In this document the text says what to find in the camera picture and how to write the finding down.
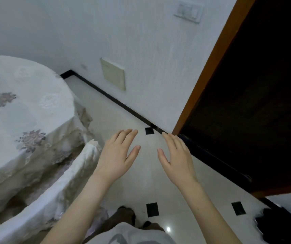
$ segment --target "person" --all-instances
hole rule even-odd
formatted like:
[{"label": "person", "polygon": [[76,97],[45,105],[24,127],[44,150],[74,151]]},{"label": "person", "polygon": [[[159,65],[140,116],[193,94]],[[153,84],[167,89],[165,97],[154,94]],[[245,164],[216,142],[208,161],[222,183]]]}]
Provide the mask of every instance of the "person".
[{"label": "person", "polygon": [[[141,147],[137,145],[127,156],[137,133],[137,130],[121,130],[106,141],[92,176],[66,213],[41,242],[42,244],[83,242],[93,216],[108,189],[115,180],[128,171],[140,151]],[[162,135],[168,145],[171,159],[168,161],[163,150],[158,149],[159,161],[170,181],[176,185],[192,210],[206,243],[241,244],[198,182],[191,153],[185,143],[172,134],[163,132]],[[158,224],[146,222],[146,226],[141,229],[135,228],[134,224],[133,210],[122,206],[92,234],[87,243],[175,243]]]}]

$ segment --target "dark brown door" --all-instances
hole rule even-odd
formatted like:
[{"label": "dark brown door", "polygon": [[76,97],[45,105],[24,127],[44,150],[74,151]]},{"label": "dark brown door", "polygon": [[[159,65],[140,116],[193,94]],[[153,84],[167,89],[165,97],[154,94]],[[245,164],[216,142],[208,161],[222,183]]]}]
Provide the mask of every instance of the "dark brown door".
[{"label": "dark brown door", "polygon": [[291,185],[291,0],[257,0],[181,134],[252,178]]}]

